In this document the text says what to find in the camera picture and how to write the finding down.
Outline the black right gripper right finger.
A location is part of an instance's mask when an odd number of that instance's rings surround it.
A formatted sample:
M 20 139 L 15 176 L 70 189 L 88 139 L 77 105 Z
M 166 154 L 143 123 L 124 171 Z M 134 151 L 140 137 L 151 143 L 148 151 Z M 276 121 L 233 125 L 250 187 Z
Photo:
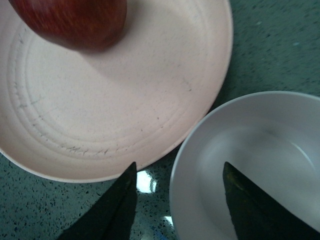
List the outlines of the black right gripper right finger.
M 292 214 L 231 163 L 223 166 L 227 207 L 239 240 L 318 240 L 320 233 Z

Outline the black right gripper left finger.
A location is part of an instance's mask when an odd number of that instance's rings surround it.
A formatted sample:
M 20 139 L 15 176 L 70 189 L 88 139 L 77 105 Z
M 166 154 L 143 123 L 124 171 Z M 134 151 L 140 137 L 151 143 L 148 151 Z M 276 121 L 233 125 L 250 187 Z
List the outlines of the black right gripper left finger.
M 133 162 L 59 240 L 128 240 L 137 206 L 137 166 Z

